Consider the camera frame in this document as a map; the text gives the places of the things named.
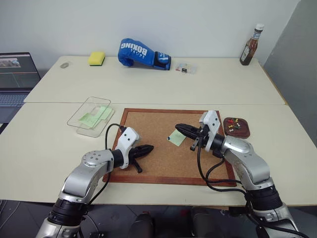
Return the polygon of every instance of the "bottle label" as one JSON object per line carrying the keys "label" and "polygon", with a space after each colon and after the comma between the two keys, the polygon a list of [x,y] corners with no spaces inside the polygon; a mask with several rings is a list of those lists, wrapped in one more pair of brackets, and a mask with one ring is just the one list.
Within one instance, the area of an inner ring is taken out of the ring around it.
{"label": "bottle label", "polygon": [[252,38],[258,40],[260,38],[261,33],[254,32]]}
{"label": "bottle label", "polygon": [[241,56],[241,60],[244,61],[250,52],[250,48],[246,46]]}

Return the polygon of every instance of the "bottle cap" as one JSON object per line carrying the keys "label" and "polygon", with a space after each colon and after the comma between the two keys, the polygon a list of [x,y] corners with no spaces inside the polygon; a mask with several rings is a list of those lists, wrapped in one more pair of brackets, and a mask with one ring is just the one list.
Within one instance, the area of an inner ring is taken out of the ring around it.
{"label": "bottle cap", "polygon": [[256,30],[258,30],[258,31],[263,31],[263,29],[264,29],[264,24],[258,23],[258,24],[256,25]]}

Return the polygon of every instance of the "white wall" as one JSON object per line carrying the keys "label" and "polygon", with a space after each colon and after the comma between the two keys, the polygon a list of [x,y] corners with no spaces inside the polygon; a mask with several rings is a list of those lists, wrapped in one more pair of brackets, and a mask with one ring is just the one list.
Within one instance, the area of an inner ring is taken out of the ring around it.
{"label": "white wall", "polygon": [[0,52],[31,52],[39,69],[62,55],[117,55],[125,37],[174,57],[239,57],[256,23],[264,64],[299,0],[1,0]]}

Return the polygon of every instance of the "yellow sponge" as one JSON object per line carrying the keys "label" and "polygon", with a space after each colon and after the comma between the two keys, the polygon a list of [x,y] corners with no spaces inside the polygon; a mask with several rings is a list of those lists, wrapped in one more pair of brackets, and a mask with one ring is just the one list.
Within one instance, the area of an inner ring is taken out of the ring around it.
{"label": "yellow sponge", "polygon": [[105,60],[105,53],[104,52],[92,52],[88,59],[88,64],[90,66],[93,65],[102,65]]}

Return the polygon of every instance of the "wooden frame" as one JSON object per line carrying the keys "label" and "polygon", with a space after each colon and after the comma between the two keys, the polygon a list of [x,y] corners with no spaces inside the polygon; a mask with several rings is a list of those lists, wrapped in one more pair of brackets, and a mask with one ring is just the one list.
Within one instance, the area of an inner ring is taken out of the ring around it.
{"label": "wooden frame", "polygon": [[[162,109],[139,109],[139,108],[125,108],[120,125],[125,125],[128,114],[130,112],[140,112],[140,113],[178,113],[178,114],[202,114],[205,111],[201,110],[162,110]],[[224,135],[222,124],[219,128],[219,134]],[[114,150],[117,146],[117,141],[121,135],[120,130],[118,130],[112,149]],[[226,170],[228,173],[228,179],[235,179],[232,165],[225,161]],[[132,175],[112,175],[110,182],[132,182],[132,183],[163,183],[163,184],[183,184],[183,185],[206,185],[206,183],[201,178],[180,178],[180,177],[166,177],[166,176],[143,176],[142,174]],[[223,182],[217,183],[217,186],[236,186],[235,182]]]}

